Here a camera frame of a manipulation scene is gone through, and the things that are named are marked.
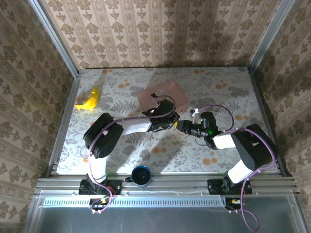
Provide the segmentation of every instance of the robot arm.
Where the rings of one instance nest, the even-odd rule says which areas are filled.
[[[106,131],[98,137],[102,130],[114,121],[109,113],[103,113],[94,124],[84,134],[83,139],[86,142],[86,148],[89,150],[96,137],[93,147],[91,148],[90,163],[92,164],[92,177],[97,182],[106,179],[106,157],[112,152],[121,136],[136,132],[157,132],[170,128],[178,121],[179,115],[172,111],[174,104],[167,99],[159,101],[157,108],[149,109],[143,112],[145,116],[129,117],[127,120],[119,120],[113,123]]]
[[[176,128],[186,134],[203,137],[206,145],[213,150],[236,148],[241,157],[241,160],[224,174],[222,186],[225,193],[229,193],[253,171],[272,162],[267,147],[251,133],[245,130],[229,130],[225,133],[219,131],[211,112],[202,113],[201,122],[201,124],[194,124],[189,120],[182,120],[177,123]],[[252,124],[246,128],[262,137],[275,156],[278,154],[276,145],[258,124]]]

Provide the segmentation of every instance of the metal bracket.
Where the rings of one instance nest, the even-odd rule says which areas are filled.
[[[227,210],[239,210],[239,209],[241,209],[240,199],[225,198],[225,208]]]
[[[207,187],[208,187],[209,194],[210,195],[240,195],[243,182],[235,184],[235,186],[230,188],[230,190],[225,190],[223,185],[224,185],[223,180],[220,180],[220,179],[208,180]],[[253,193],[250,181],[246,182],[244,191],[245,191],[245,194]]]
[[[105,180],[101,184],[109,188],[113,195],[121,194],[121,180]],[[95,184],[87,175],[86,179],[82,179],[80,182],[79,195],[109,195],[109,193],[106,189]]]

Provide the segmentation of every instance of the wire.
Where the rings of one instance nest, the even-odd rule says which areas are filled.
[[[250,230],[253,231],[253,232],[257,232],[257,231],[259,230],[259,221],[258,221],[258,219],[256,218],[256,216],[255,216],[252,212],[250,212],[250,211],[248,211],[248,210],[245,210],[245,209],[243,208],[243,193],[244,193],[244,190],[245,190],[246,182],[247,182],[251,177],[253,177],[254,175],[256,175],[257,173],[260,173],[261,171],[264,171],[264,170],[271,169],[271,168],[276,164],[276,157],[275,157],[275,155],[274,155],[274,152],[273,152],[272,148],[269,146],[269,144],[268,144],[258,133],[256,133],[256,132],[253,131],[253,130],[250,130],[250,129],[248,129],[248,128],[245,128],[244,130],[247,131],[247,132],[249,132],[249,133],[251,133],[251,134],[254,135],[255,137],[257,137],[257,138],[266,146],[266,148],[268,149],[268,151],[269,151],[269,153],[271,154],[271,157],[272,157],[272,162],[270,163],[270,165],[264,166],[264,167],[262,167],[262,168],[257,169],[256,171],[253,171],[250,175],[248,175],[248,176],[245,178],[245,180],[244,180],[244,182],[243,182],[242,190],[241,190],[241,197],[240,197],[241,209],[240,209],[239,211],[242,213],[243,220],[244,220],[246,226],[248,227],[248,229],[250,229]],[[251,228],[251,227],[248,225],[248,222],[247,222],[247,220],[246,220],[246,218],[245,218],[244,212],[249,213],[249,214],[255,219],[255,221],[257,222],[257,227],[256,227],[255,229]]]
[[[111,193],[113,192],[113,194],[116,194],[116,191],[113,187],[108,186],[108,188],[110,189]]]
[[[106,125],[106,126],[100,131],[100,133],[95,137],[95,139],[93,140],[93,142],[92,142],[91,145],[89,146],[89,149],[88,149],[88,155],[89,155],[89,157],[92,156],[91,152],[92,152],[92,149],[93,149],[95,143],[97,142],[97,140],[98,140],[98,139],[100,138],[100,136],[101,136],[110,126],[112,126],[113,124],[115,124],[115,123],[117,123],[117,122],[120,122],[120,121],[125,121],[125,120],[153,119],[153,118],[165,117],[165,116],[171,114],[171,113],[175,110],[175,106],[176,106],[175,100],[174,100],[172,97],[167,96],[167,95],[157,96],[157,97],[155,97],[154,99],[156,99],[156,98],[161,98],[161,97],[167,97],[167,98],[170,98],[170,99],[173,101],[173,107],[172,107],[172,109],[171,109],[169,112],[167,112],[167,113],[165,113],[165,114],[162,114],[162,115],[158,115],[158,116],[132,116],[132,117],[126,117],[126,118],[121,118],[121,119],[117,119],[117,120],[111,121],[108,125]],[[92,178],[93,178],[93,181],[94,181],[97,185],[99,185],[100,187],[106,189],[106,190],[108,191],[108,193],[109,193],[109,202],[108,202],[108,204],[107,204],[103,209],[101,209],[101,210],[98,211],[98,213],[101,213],[102,211],[104,211],[105,209],[107,209],[107,207],[110,205],[110,203],[111,203],[111,201],[112,201],[112,193],[111,193],[111,191],[110,191],[106,186],[104,186],[104,185],[102,185],[101,183],[99,183],[99,182],[96,181],[96,179],[95,179],[94,176],[93,176],[93,172],[92,172],[92,169],[91,169],[91,162],[90,162],[90,160],[89,160],[89,170],[90,170],[91,176],[92,176]],[[91,210],[93,211],[93,213],[95,213],[95,210],[93,209],[93,206],[94,206],[94,204],[91,205]]]
[[[90,203],[91,206],[89,207],[89,209],[90,209],[91,211],[93,211],[93,210],[94,210],[93,206],[94,206],[96,203],[98,203],[100,200],[101,200],[101,199],[96,199],[95,201],[92,202],[92,204]]]
[[[246,194],[245,194],[245,191],[243,192],[243,195],[244,195],[244,205],[246,204]]]
[[[92,172],[92,168],[91,168],[91,160],[89,160],[89,170],[90,170],[90,173],[91,173],[91,176],[93,178],[93,181],[100,187],[106,189],[109,193],[109,201],[108,201],[108,204],[101,210],[98,210],[98,213],[100,214],[102,211],[104,211],[105,209],[107,209],[107,207],[110,205],[111,201],[112,201],[112,193],[110,191],[109,188],[107,188],[106,186],[102,185],[101,183],[97,182],[96,179],[94,178],[93,176],[93,172]],[[95,213],[95,210],[93,209],[93,206],[94,204],[97,203],[97,201],[93,202],[92,205],[91,205],[91,210],[93,211],[93,213]]]
[[[242,212],[241,211],[241,209],[239,209],[239,210],[236,210],[236,209],[234,209],[234,208],[232,208],[231,206],[229,206],[228,205],[228,207],[231,209],[231,210],[228,210],[228,209],[226,209],[225,207],[224,207],[224,209],[223,210],[211,210],[212,212],[219,212],[219,213],[224,213],[224,212],[227,212],[227,213],[238,213],[238,212]],[[258,229],[259,229],[259,220],[258,220],[258,218],[251,212],[251,211],[249,211],[249,210],[243,210],[244,212],[246,212],[246,213],[248,213],[248,214],[250,214],[253,218],[254,218],[254,220],[256,221],[256,223],[257,223],[257,225],[258,225]]]
[[[163,95],[163,96],[157,96],[155,98],[160,98],[160,97],[167,97],[167,98],[170,98],[172,101],[173,101],[173,107],[172,109],[168,112],[168,113],[165,113],[165,114],[162,114],[162,115],[158,115],[158,116],[131,116],[131,117],[126,117],[126,118],[121,118],[121,119],[117,119],[117,120],[114,120],[114,121],[111,121],[108,125],[106,125],[101,131],[100,133],[95,137],[95,139],[93,140],[93,142],[91,143],[89,149],[88,149],[88,153],[89,153],[89,156],[91,156],[91,151],[94,147],[94,144],[97,142],[97,140],[100,138],[100,136],[103,134],[103,132],[105,132],[110,126],[112,126],[114,123],[117,123],[117,122],[120,122],[120,121],[125,121],[125,120],[136,120],[136,119],[153,119],[153,118],[159,118],[159,117],[165,117],[169,114],[171,114],[174,109],[175,109],[175,106],[176,106],[176,103],[175,103],[175,100],[170,97],[170,96],[167,96],[167,95]]]
[[[231,129],[233,128],[233,126],[234,126],[234,117],[233,117],[232,113],[230,112],[230,110],[227,109],[225,106],[223,106],[223,105],[221,105],[221,104],[210,104],[210,105],[208,105],[208,106],[205,106],[205,107],[203,107],[203,108],[198,109],[198,111],[200,112],[200,111],[205,110],[205,109],[210,108],[210,107],[221,107],[221,108],[226,109],[226,111],[227,111],[227,112],[229,113],[229,115],[231,116],[231,120],[232,120],[231,127],[230,127],[229,129],[227,129],[227,130],[231,130]]]
[[[163,128],[163,129],[159,129],[159,130],[155,130],[155,131],[152,131],[152,133],[156,133],[156,132],[159,132],[159,131],[162,131],[162,130],[170,130],[172,127],[173,127],[174,124],[171,124],[169,127],[167,128]]]
[[[195,140],[196,144],[198,144],[199,146],[206,146],[206,144],[205,144],[205,145],[204,145],[204,144],[199,144],[199,143],[196,141],[196,137],[194,137],[194,140]]]

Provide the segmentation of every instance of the aluminum frame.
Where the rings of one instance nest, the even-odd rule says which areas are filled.
[[[78,76],[79,76],[78,78],[73,80],[73,83],[71,86],[70,94],[69,94],[67,104],[64,110],[62,121],[59,126],[59,130],[57,133],[56,141],[55,141],[54,148],[51,154],[51,158],[49,161],[49,166],[48,166],[45,178],[49,178],[51,176],[53,166],[55,163],[57,163],[57,161],[59,161],[60,155],[62,153],[67,129],[68,129],[70,118],[71,118],[71,113],[72,113],[76,95],[79,89],[81,73],[79,73]]]
[[[126,175],[109,176],[111,180],[124,180]],[[221,174],[207,175],[154,175],[147,188],[139,188],[133,183],[122,183],[121,195],[116,198],[115,207],[134,207],[137,201],[140,207],[156,207],[151,201],[159,200],[165,207],[208,207],[208,201],[223,200],[224,197],[239,195],[210,195],[207,189],[208,179],[221,179]],[[36,232],[43,208],[51,207],[86,207],[87,200],[102,196],[78,195],[81,179],[85,176],[58,176],[39,179],[32,204],[27,216],[25,232]],[[248,197],[287,197],[294,223],[298,232],[309,232],[302,208],[297,199],[299,194],[293,177],[278,174],[258,174],[251,179],[252,195]]]
[[[263,116],[263,121],[267,127],[267,130],[268,130],[268,135],[269,137],[271,138],[271,140],[277,144],[277,140],[276,140],[276,131],[274,130],[274,128],[271,126],[270,124],[270,121],[269,121],[269,118],[268,118],[268,115],[267,115],[267,109],[266,109],[266,104],[264,102],[264,98],[263,98],[263,95],[262,95],[262,91],[258,85],[258,82],[257,80],[255,79],[255,76],[253,74],[250,74],[250,77],[251,77],[251,82],[252,82],[252,85],[253,85],[253,88],[254,88],[254,92],[255,92],[255,96],[256,96],[256,99],[257,99],[257,103],[258,103],[258,106],[259,106],[259,109],[260,109],[260,112]],[[277,158],[276,158],[276,161],[277,161],[277,165],[278,165],[278,169],[281,173],[282,176],[291,176],[290,173],[287,171],[286,167],[285,167],[285,164],[284,164],[284,159],[278,155]]]
[[[281,25],[283,24],[287,14],[289,13],[290,9],[292,8],[295,0],[282,0],[279,7],[274,14],[270,25],[267,28],[267,31],[262,38],[257,50],[254,53],[254,56],[251,62],[248,65],[248,70],[251,74],[254,74],[255,70],[259,66],[260,62],[262,61],[264,55],[268,51],[272,41],[274,40],[278,30],[280,29]]]
[[[55,26],[53,25],[52,20],[50,19],[41,1],[40,0],[29,0],[29,3],[33,7],[35,13],[38,15],[39,20],[41,21],[47,33],[49,34],[57,51],[62,56],[64,62],[67,65],[67,68],[69,69],[73,77],[76,78],[78,76],[78,68],[76,67],[74,61],[72,60],[66,46],[62,42],[60,35],[55,29]]]

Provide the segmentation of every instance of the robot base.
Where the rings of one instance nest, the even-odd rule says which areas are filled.
[[[207,180],[208,192],[210,195],[240,195],[242,190],[243,181],[235,184],[230,189],[226,188],[224,181],[221,179]],[[252,194],[252,186],[250,181],[246,182],[245,194]]]
[[[121,180],[104,180],[101,182],[103,186],[110,188],[112,195],[120,195],[122,189]],[[95,184],[87,175],[86,179],[81,180],[79,187],[79,195],[109,195],[108,191]]]

